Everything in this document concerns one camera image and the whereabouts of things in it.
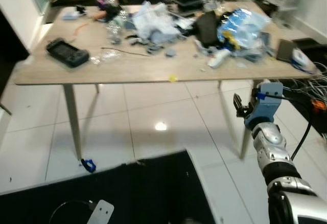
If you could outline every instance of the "table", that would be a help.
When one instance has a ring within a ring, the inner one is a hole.
[[[243,7],[264,14],[253,2],[226,2],[224,6],[229,10]],[[136,12],[138,9],[139,6],[136,5],[127,8],[129,12]],[[166,58],[164,51],[149,57],[126,54],[116,61],[103,63],[100,66],[89,61],[78,68],[70,69],[49,56],[45,47],[49,41],[57,37],[63,37],[66,40],[73,39],[76,31],[78,31],[78,35],[72,44],[80,49],[87,49],[91,56],[98,55],[101,47],[117,47],[121,50],[142,54],[146,54],[146,51],[142,46],[131,47],[126,40],[123,40],[119,46],[112,46],[107,39],[105,25],[92,22],[89,17],[82,17],[75,21],[62,21],[61,15],[68,10],[74,10],[74,8],[62,10],[53,27],[32,52],[34,60],[18,70],[14,82],[17,85],[60,84],[63,86],[79,160],[82,158],[82,152],[74,84],[169,82],[170,77],[175,75],[180,82],[218,80],[221,84],[222,80],[252,79],[253,86],[257,86],[263,79],[311,77],[309,74],[300,72],[289,64],[271,57],[264,58],[260,63],[252,63],[241,58],[230,58],[218,69],[211,69],[206,65],[206,59],[195,60],[193,57],[197,53],[194,36],[174,45],[174,49],[177,51],[175,58]],[[96,8],[89,7],[88,10],[95,12]],[[280,29],[271,23],[264,31],[271,34],[272,47],[277,48],[278,40],[281,38]],[[246,129],[241,157],[244,156],[249,138],[250,131]]]

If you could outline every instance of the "white wall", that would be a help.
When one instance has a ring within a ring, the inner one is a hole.
[[[316,40],[327,43],[327,0],[301,0],[295,19],[300,30],[305,32],[312,28],[316,31]]]
[[[294,23],[307,35],[327,43],[327,0],[301,0]]]
[[[0,7],[21,42],[30,49],[41,23],[34,0],[0,0]]]

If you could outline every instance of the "orange object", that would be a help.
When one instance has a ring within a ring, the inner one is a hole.
[[[322,101],[312,100],[311,103],[312,103],[313,108],[314,108],[315,111],[320,111],[320,110],[326,111],[327,110],[326,104],[323,103]]]
[[[79,33],[79,31],[80,31],[80,29],[81,29],[82,27],[84,27],[84,26],[87,26],[87,25],[88,25],[88,23],[85,23],[85,24],[83,24],[83,25],[77,27],[76,30],[74,31],[74,36],[77,36],[78,33]]]

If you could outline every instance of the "black cable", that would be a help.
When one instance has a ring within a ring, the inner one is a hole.
[[[141,55],[141,56],[150,57],[150,55],[147,55],[147,54],[131,53],[131,52],[127,52],[127,51],[124,51],[124,50],[115,49],[115,48],[102,47],[101,49],[111,49],[111,50],[117,50],[119,52],[126,53],[126,54],[134,54],[134,55]]]
[[[298,151],[300,150],[303,142],[305,141],[305,139],[307,138],[307,135],[310,131],[310,128],[312,126],[312,113],[310,113],[308,111],[308,107],[305,106],[302,102],[299,102],[298,100],[295,100],[295,99],[290,99],[290,98],[286,98],[286,97],[283,97],[283,96],[274,96],[274,95],[267,95],[267,94],[261,94],[260,95],[265,95],[266,97],[270,97],[270,98],[275,98],[275,99],[281,99],[281,100],[288,100],[290,102],[294,102],[300,106],[302,106],[302,108],[305,109],[305,111],[307,112],[308,116],[309,116],[309,121],[308,121],[308,125],[307,125],[307,128],[306,128],[306,131],[304,133],[304,135],[302,136],[302,139],[300,140],[300,142],[298,143],[295,151],[293,152],[292,156],[291,156],[291,160],[294,160],[296,154],[298,153]]]
[[[292,160],[292,161],[294,160],[294,158],[295,158],[297,152],[300,150],[300,148],[301,148],[303,142],[305,141],[305,139],[306,139],[306,137],[307,137],[307,135],[308,135],[308,133],[309,133],[309,131],[310,131],[311,125],[312,125],[312,116],[310,116],[310,118],[309,118],[309,122],[308,122],[308,125],[307,125],[307,129],[306,129],[304,135],[302,136],[302,139],[300,140],[300,143],[297,145],[297,147],[295,148],[295,151],[293,152],[293,154],[292,154],[292,156],[291,156],[291,160]]]
[[[84,204],[84,205],[87,205],[89,206],[89,203],[88,202],[85,202],[85,201],[82,201],[82,200],[69,200],[69,201],[66,201],[66,202],[63,202],[61,205],[59,205],[55,210],[54,212],[52,212],[52,215],[49,219],[49,224],[51,224],[51,220],[53,218],[53,216],[56,214],[56,212],[63,206],[65,206],[66,204],[70,204],[70,203],[80,203],[80,204]]]

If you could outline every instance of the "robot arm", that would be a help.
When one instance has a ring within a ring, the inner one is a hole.
[[[297,172],[285,149],[286,140],[273,115],[281,100],[265,95],[281,96],[281,83],[261,83],[253,89],[248,106],[234,94],[237,116],[244,118],[252,130],[258,164],[265,178],[271,224],[327,224],[327,203],[318,197],[308,182]]]

